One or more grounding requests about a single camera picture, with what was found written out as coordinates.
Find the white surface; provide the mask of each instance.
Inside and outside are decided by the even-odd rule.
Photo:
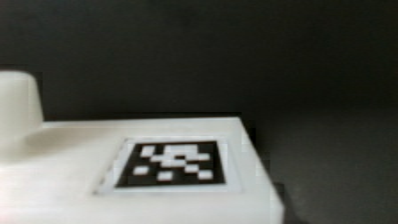
[[[9,78],[0,73],[0,107],[27,108],[18,101],[23,94],[14,91],[21,86],[4,85],[7,82]],[[5,128],[14,127],[7,120],[18,123],[16,118],[25,119],[25,115],[18,111],[18,115],[11,113],[7,108],[0,112],[2,125],[9,125],[2,126],[2,136],[20,136],[0,144],[0,223],[281,223],[283,205],[268,175],[258,169],[261,163],[238,118],[52,122],[39,125],[39,101],[32,102],[29,111],[34,119],[16,132]],[[222,161],[226,175],[238,188],[222,192],[212,189],[96,194],[114,160],[128,153],[121,150],[121,146],[133,143],[125,142],[126,139],[157,141],[192,136],[222,136],[220,154],[224,152],[224,158],[229,158]]]

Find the dark background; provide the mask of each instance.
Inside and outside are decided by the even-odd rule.
[[[2,0],[46,120],[240,115],[286,223],[398,223],[398,4]]]

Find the white plastic object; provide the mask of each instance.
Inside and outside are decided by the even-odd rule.
[[[34,79],[9,71],[0,72],[0,132],[0,223],[283,223],[283,203],[238,118],[43,123]],[[199,139],[220,144],[228,184],[142,187],[117,194],[103,181],[119,178],[132,152],[123,145]],[[203,169],[197,175],[212,178]],[[167,173],[158,178],[174,180]]]
[[[37,131],[43,123],[34,77],[18,71],[0,72],[0,144]]]

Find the white square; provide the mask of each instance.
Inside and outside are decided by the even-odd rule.
[[[188,164],[188,165],[185,166],[185,173],[197,173],[197,171],[199,171],[199,166],[197,166],[197,164]]]
[[[212,180],[213,179],[213,172],[212,170],[201,170],[197,173],[199,180]]]
[[[155,145],[146,145],[142,148],[142,152],[141,152],[141,157],[142,158],[149,158],[153,156],[155,153]]]
[[[173,172],[171,171],[160,171],[158,172],[158,181],[171,181],[173,180]]]
[[[146,175],[149,172],[149,167],[148,166],[137,166],[133,168],[133,175]]]

